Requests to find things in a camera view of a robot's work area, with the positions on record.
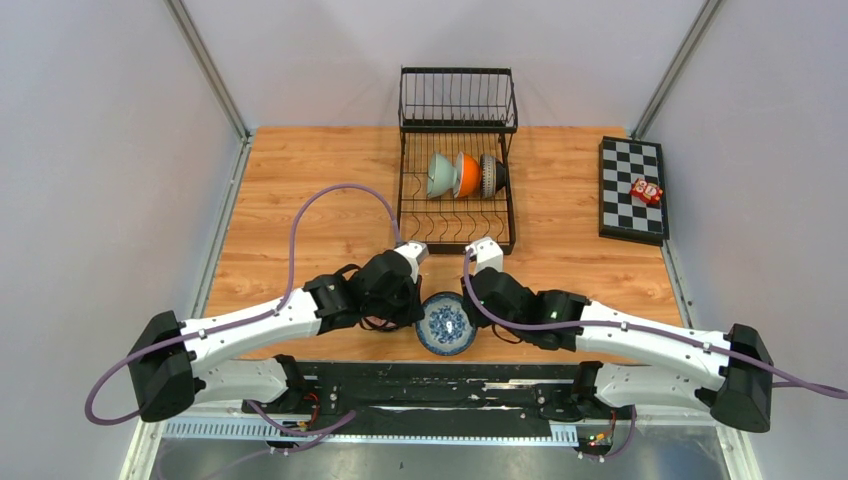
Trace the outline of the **black wire dish rack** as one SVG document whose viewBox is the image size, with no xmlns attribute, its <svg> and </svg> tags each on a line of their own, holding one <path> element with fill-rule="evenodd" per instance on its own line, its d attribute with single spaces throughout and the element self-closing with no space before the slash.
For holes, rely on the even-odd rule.
<svg viewBox="0 0 848 480">
<path fill-rule="evenodd" d="M 509 68 L 404 66 L 400 70 L 397 222 L 435 254 L 489 237 L 517 240 L 509 153 L 518 130 Z"/>
</svg>

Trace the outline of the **white orange bowl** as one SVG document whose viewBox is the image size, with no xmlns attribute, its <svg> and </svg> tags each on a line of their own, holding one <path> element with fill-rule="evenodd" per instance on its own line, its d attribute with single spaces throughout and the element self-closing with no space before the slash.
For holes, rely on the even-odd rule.
<svg viewBox="0 0 848 480">
<path fill-rule="evenodd" d="M 479 162 L 470 154 L 459 152 L 454 161 L 456 181 L 453 196 L 464 198 L 475 193 L 480 186 L 481 168 Z"/>
</svg>

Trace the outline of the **pale green bowl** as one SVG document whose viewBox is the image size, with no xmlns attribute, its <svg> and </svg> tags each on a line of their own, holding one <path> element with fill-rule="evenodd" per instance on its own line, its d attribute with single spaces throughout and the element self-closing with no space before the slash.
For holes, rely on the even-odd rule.
<svg viewBox="0 0 848 480">
<path fill-rule="evenodd" d="M 435 199 L 459 185 L 459 174 L 454 163 L 445 155 L 434 152 L 429 160 L 427 171 L 427 198 Z"/>
</svg>

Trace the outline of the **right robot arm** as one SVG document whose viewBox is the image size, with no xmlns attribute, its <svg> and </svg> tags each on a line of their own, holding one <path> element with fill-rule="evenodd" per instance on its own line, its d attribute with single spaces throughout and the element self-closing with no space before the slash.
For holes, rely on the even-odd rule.
<svg viewBox="0 0 848 480">
<path fill-rule="evenodd" d="M 773 359 L 758 330 L 726 333 L 675 327 L 563 290 L 534 292 L 493 267 L 466 273 L 463 303 L 480 326 L 497 324 L 543 350 L 595 352 L 631 366 L 585 362 L 571 403 L 584 417 L 638 405 L 704 411 L 721 424 L 771 429 Z"/>
</svg>

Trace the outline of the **black cream patterned bowl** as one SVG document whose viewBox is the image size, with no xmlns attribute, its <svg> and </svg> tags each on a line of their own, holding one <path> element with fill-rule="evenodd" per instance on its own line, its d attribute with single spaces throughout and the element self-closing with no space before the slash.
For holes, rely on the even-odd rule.
<svg viewBox="0 0 848 480">
<path fill-rule="evenodd" d="M 480 196 L 485 199 L 492 198 L 506 185 L 506 167 L 502 161 L 489 154 L 482 154 L 479 164 L 481 168 Z"/>
</svg>

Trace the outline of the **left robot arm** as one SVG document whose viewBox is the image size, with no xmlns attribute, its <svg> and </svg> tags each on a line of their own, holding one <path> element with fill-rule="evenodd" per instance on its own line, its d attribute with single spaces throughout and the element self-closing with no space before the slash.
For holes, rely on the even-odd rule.
<svg viewBox="0 0 848 480">
<path fill-rule="evenodd" d="M 271 300 L 229 314 L 178 320 L 155 315 L 130 350 L 129 372 L 145 422 L 175 417 L 194 404 L 252 400 L 298 411 L 306 386 L 293 359 L 246 360 L 244 354 L 288 340 L 351 328 L 373 317 L 409 326 L 423 317 L 419 267 L 425 244 L 410 241 L 347 265 Z"/>
</svg>

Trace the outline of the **blue floral bowl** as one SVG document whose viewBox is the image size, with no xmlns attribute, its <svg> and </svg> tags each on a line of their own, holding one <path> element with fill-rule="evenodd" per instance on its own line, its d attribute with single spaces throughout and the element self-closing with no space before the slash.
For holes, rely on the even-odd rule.
<svg viewBox="0 0 848 480">
<path fill-rule="evenodd" d="M 422 305 L 424 316 L 415 324 L 419 342 L 439 356 L 455 356 L 474 342 L 476 328 L 463 309 L 463 297 L 444 291 L 430 296 Z"/>
</svg>

